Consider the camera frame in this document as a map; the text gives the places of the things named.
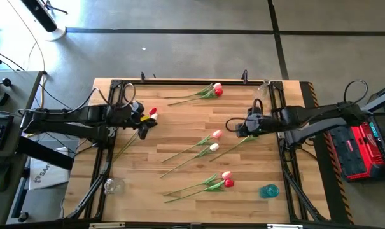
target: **dark desk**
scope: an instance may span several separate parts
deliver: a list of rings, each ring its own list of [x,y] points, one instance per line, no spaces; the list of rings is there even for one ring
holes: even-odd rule
[[[11,88],[0,85],[0,94],[6,92],[10,95],[7,103],[4,106],[0,106],[0,111],[17,114],[17,110],[20,108],[31,108],[41,76],[42,73],[37,71],[0,72],[0,81],[3,78],[9,78],[13,83]],[[20,122],[21,118],[14,117],[13,126],[7,138],[7,143],[4,146],[4,149],[0,151],[0,162],[4,160],[4,156],[14,154],[18,145],[18,139],[22,134],[22,131],[19,128]],[[0,225],[5,224],[9,215],[26,160],[27,155],[23,154],[13,155],[8,159],[12,164],[12,175],[9,187],[6,191],[0,193]]]

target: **desk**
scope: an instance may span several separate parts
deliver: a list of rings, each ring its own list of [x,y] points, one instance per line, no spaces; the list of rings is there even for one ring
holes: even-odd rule
[[[107,95],[111,80],[96,78],[94,86],[99,87],[103,94]],[[300,82],[284,81],[283,87],[287,105],[304,106]],[[290,221],[275,134],[262,135],[213,162],[209,160],[216,154],[195,159],[160,179],[163,173],[191,158],[199,149],[187,151],[166,163],[160,161],[194,145],[215,130],[220,129],[224,133],[217,140],[220,149],[216,153],[222,153],[241,141],[236,138],[235,133],[226,131],[225,121],[231,117],[246,117],[247,108],[253,104],[253,91],[257,89],[256,86],[224,86],[220,98],[175,106],[168,104],[182,99],[164,99],[164,97],[190,95],[204,86],[136,85],[136,88],[136,99],[143,103],[146,110],[157,108],[158,125],[149,131],[146,140],[136,140],[126,150],[126,154],[114,162],[110,175],[124,179],[125,193],[107,196],[103,221],[184,223]],[[94,94],[90,100],[90,104],[102,103],[98,94]],[[270,100],[264,100],[263,105],[265,113],[269,113]],[[118,131],[115,153],[124,146],[133,133],[134,130],[129,129]],[[304,148],[313,152],[310,146]],[[95,149],[90,149],[76,157],[64,201],[66,214],[76,207],[90,186],[95,152]],[[305,194],[320,213],[329,219],[330,213],[318,162],[299,151],[297,160]],[[226,170],[232,171],[235,180],[235,186],[225,188],[226,192],[200,193],[177,202],[164,203],[171,199],[163,197],[164,193],[197,184],[215,172]],[[258,189],[270,183],[279,187],[280,195],[273,199],[261,199],[258,196]],[[95,195],[94,208],[98,196]],[[294,198],[294,202],[298,209],[298,199]]]
[[[17,110],[20,108],[31,108],[41,76],[42,73],[37,71],[1,71],[0,81],[3,78],[9,78],[13,85],[11,87],[0,85],[0,94],[6,92],[10,95],[7,103],[0,106],[0,111],[17,114]],[[4,156],[14,154],[22,133],[20,123],[21,118],[14,117],[7,143],[4,145],[3,150],[0,151],[0,162],[4,160]],[[11,162],[11,179],[7,190],[0,192],[0,225],[5,224],[9,215],[26,160],[27,155],[24,154],[13,155],[9,158],[9,162]]]

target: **computer mouse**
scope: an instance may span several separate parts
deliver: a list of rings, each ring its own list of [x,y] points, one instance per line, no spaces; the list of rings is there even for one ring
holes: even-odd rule
[[[0,163],[0,191],[5,191],[10,182],[11,164],[8,162]]]

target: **wooden table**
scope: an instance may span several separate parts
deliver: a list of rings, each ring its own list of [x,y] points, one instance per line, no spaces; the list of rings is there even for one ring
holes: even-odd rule
[[[104,95],[109,93],[111,78],[96,78],[94,86]],[[287,105],[304,105],[300,83],[283,81]],[[125,193],[108,195],[103,221],[133,222],[201,222],[201,223],[288,223],[286,195],[279,161],[275,134],[261,135],[236,150],[209,162],[218,153],[229,149],[242,139],[227,132],[225,121],[231,117],[245,117],[253,103],[256,86],[223,86],[223,95],[217,99],[198,100],[180,105],[169,103],[182,99],[164,99],[177,95],[190,95],[204,86],[199,85],[136,85],[136,99],[146,110],[157,108],[158,125],[153,127],[145,140],[137,139],[113,164],[111,177],[125,181]],[[90,104],[102,104],[99,94],[94,94]],[[265,114],[270,112],[270,99],[263,101]],[[216,154],[198,158],[160,179],[169,169],[177,166],[199,152],[195,148],[168,162],[161,161],[183,149],[187,149],[215,130],[223,136],[216,140],[220,148]],[[133,135],[134,130],[119,130],[115,154]],[[313,152],[314,149],[304,145]],[[90,186],[96,149],[90,149],[75,159],[69,180],[64,209],[69,214],[83,198]],[[330,218],[323,183],[317,161],[307,153],[297,152],[303,190],[320,213]],[[198,195],[165,204],[164,201],[178,197],[163,197],[164,193],[202,182],[214,173],[230,170],[235,186],[221,193]],[[277,198],[262,199],[258,189],[266,184],[276,184],[280,194]],[[183,191],[187,195],[197,187]],[[298,199],[294,198],[298,209]]]

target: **black metal frame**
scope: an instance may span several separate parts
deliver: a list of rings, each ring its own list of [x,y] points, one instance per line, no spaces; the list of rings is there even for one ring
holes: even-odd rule
[[[263,84],[261,81],[248,81],[247,71],[244,71],[242,76],[242,81],[222,81],[224,85],[252,85],[260,86]],[[141,80],[112,80],[109,93],[109,101],[113,101],[113,96],[117,88],[123,88],[124,84],[133,83],[133,84],[142,84],[142,85],[207,85],[209,83],[215,83],[214,81],[207,80],[190,80],[190,81],[174,81],[174,80],[146,80],[144,74],[142,74]],[[279,96],[279,101],[282,106],[286,105],[284,98],[283,84],[281,81],[272,81],[269,85],[270,99],[272,103],[272,110],[277,109],[277,100],[274,92],[277,91]],[[278,117],[277,112],[272,112],[272,115]],[[92,223],[100,223],[102,220],[104,202],[106,195],[104,194],[103,184],[106,182],[111,168],[111,160],[113,157],[113,148],[115,144],[115,134],[109,137],[109,142],[105,146],[100,146],[95,160],[94,171],[92,173],[92,182],[88,193],[84,196],[77,208],[69,214],[66,218],[57,219],[55,221],[45,221],[39,223],[24,223],[17,225],[4,225],[1,228],[89,228]],[[358,228],[358,229],[371,229],[374,227],[369,226],[360,226],[360,225],[347,225],[347,224],[338,224],[332,221],[326,221],[322,217],[315,207],[312,206],[311,202],[307,198],[306,194],[302,191],[301,180],[299,176],[298,163],[295,156],[295,151],[290,150],[289,154],[291,160],[286,160],[283,154],[285,150],[284,142],[280,140],[277,134],[277,142],[279,145],[280,152],[280,161],[283,171],[283,180],[284,187],[286,190],[286,198],[288,203],[288,212],[290,215],[290,223],[293,225],[285,225],[286,228],[296,228],[294,225],[303,225],[304,228],[314,228],[314,229],[327,229],[327,228]],[[104,168],[100,170],[102,162],[102,152],[103,149],[108,149],[108,155],[106,157],[106,163]],[[288,167],[288,163],[291,163],[292,173]],[[94,199],[94,194],[96,190],[101,185],[101,193],[99,197],[99,203],[97,206],[97,212],[94,217],[91,217],[92,202]],[[300,215],[301,218],[298,218],[293,205],[293,194],[291,192],[291,187],[296,191],[299,201],[300,201]],[[83,219],[79,219],[81,213],[85,211]],[[309,221],[307,218],[307,211],[314,218],[315,221]],[[125,225],[126,228],[170,228],[173,226],[184,226],[185,228],[273,228],[271,224],[265,223],[159,223],[159,222],[125,222],[125,223],[116,223],[116,227]]]

